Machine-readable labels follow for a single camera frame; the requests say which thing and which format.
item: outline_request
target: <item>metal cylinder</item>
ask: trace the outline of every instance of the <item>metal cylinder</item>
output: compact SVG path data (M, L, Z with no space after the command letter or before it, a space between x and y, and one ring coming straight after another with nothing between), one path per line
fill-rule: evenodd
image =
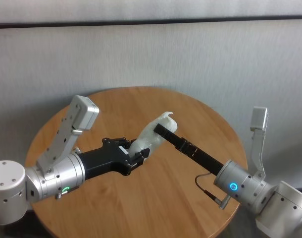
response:
M220 170L214 184L255 214L261 212L274 190L231 160Z
M53 167L53 171L54 178L46 180L38 167L26 168L29 202L37 202L69 191L85 181L84 166L77 154L68 155Z
M302 193L281 181L256 218L256 226L271 238L289 237L302 222Z
M27 211L24 167L0 161L0 225L18 221Z

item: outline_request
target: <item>white wall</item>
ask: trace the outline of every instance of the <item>white wall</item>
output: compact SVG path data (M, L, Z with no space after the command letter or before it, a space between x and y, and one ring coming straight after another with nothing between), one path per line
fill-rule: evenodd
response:
M248 152L252 108L267 106L268 177L302 186L302 20L2 29L0 160L23 163L74 94L139 85L213 107Z
M0 0L0 23L302 15L302 0Z

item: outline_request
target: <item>blue led ring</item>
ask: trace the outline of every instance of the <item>blue led ring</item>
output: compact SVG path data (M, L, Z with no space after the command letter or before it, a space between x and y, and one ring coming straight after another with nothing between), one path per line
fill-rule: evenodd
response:
M233 191L237 191L238 190L238 185L234 182L232 182L230 185L229 185L230 189L233 190Z

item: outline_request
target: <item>round wooden table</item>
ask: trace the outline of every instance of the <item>round wooden table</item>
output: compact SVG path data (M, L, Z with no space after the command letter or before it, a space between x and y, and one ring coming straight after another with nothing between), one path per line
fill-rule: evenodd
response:
M174 114L176 134L221 161L247 167L243 146L231 126L213 109L189 96L152 87L118 88L89 96L100 113L76 145L83 151L102 146L104 137L136 138L165 111ZM26 166L54 138L64 108L34 138ZM222 211L195 185L207 171L164 142L131 175L116 172L86 181L79 189L33 204L43 225L59 238L205 238L216 237L231 221L239 204L231 199ZM202 187L222 199L214 175L199 178Z

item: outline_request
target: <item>white plastic bag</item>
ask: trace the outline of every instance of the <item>white plastic bag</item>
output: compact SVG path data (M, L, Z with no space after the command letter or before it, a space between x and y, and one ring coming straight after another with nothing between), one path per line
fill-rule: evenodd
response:
M171 117L169 117L172 112L165 112L159 116L154 121L150 122L140 133L137 140L135 140L130 148L128 149L129 156L133 157L137 152L144 150L146 148L150 149L149 156L152 152L164 141L159 134L155 133L153 130L159 123L171 132L175 132L177 129L177 123Z

